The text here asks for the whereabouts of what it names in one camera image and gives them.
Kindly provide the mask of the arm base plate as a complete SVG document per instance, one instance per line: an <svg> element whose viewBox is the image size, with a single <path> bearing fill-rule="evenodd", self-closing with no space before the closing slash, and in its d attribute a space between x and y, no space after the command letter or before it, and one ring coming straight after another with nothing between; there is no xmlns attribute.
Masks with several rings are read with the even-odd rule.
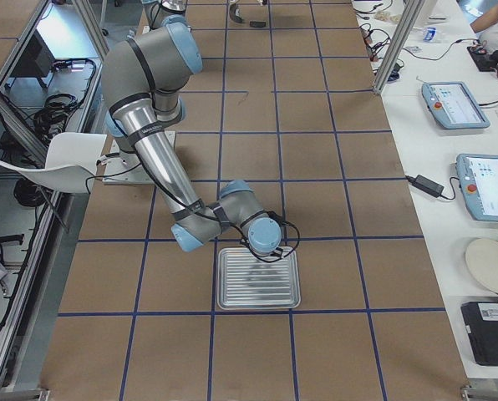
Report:
<svg viewBox="0 0 498 401"><path fill-rule="evenodd" d="M106 184L162 184L176 183L183 172L175 153L175 132L143 130L114 139L111 148L115 156L107 159L104 174Z"/></svg>

